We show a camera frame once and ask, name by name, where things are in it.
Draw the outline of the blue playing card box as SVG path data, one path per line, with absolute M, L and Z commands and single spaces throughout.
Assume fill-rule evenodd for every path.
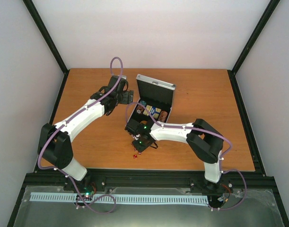
M 143 115 L 149 116 L 149 114 L 151 114 L 154 119 L 158 119 L 161 114 L 161 109 L 151 105 L 146 105 L 146 110 L 143 111 Z

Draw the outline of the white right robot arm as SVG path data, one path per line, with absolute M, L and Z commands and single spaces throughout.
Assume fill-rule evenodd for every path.
M 203 119 L 194 123 L 173 124 L 149 120 L 146 124 L 130 119 L 125 130 L 134 137 L 132 145 L 142 153 L 157 141 L 174 141 L 189 145 L 198 159 L 204 164 L 204 177 L 218 183 L 221 177 L 220 155 L 224 137 Z

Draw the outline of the red poker chip stack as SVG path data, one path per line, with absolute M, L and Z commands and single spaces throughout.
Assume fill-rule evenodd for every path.
M 159 117 L 158 117 L 158 121 L 160 122 L 166 122 L 167 120 L 167 116 L 168 116 L 168 112 L 166 111 L 161 111 Z

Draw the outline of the brown poker chip stack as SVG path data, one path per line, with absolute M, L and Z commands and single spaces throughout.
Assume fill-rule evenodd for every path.
M 137 105 L 137 107 L 136 107 L 136 112 L 137 112 L 138 114 L 143 114 L 144 108 L 143 108 L 141 105 Z

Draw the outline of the aluminium poker case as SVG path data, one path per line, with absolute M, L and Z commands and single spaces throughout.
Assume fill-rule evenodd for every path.
M 148 120 L 153 120 L 153 122 L 158 121 L 158 119 L 154 119 L 151 114 L 149 114 L 149 116 L 145 116 L 136 112 L 137 105 L 141 105 L 144 110 L 146 110 L 146 106 L 140 103 L 141 100 L 145 101 L 146 105 L 151 105 L 160 108 L 161 111 L 168 112 L 168 119 L 172 110 L 176 85 L 141 74 L 137 75 L 136 81 L 140 97 L 136 101 L 137 103 L 135 104 L 132 114 L 128 116 L 128 121 L 130 119 L 135 119 L 136 121 L 144 124 Z

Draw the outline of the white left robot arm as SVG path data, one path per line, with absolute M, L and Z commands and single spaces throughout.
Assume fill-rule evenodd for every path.
M 74 178 L 80 190 L 87 190 L 91 186 L 91 178 L 86 175 L 87 169 L 75 159 L 71 143 L 94 120 L 110 115 L 118 104 L 127 105 L 132 101 L 133 91 L 128 90 L 126 76 L 112 75 L 108 85 L 95 92 L 76 112 L 54 125 L 47 123 L 42 127 L 38 167 L 45 169 L 41 165 L 41 159 L 45 159 L 52 168 Z

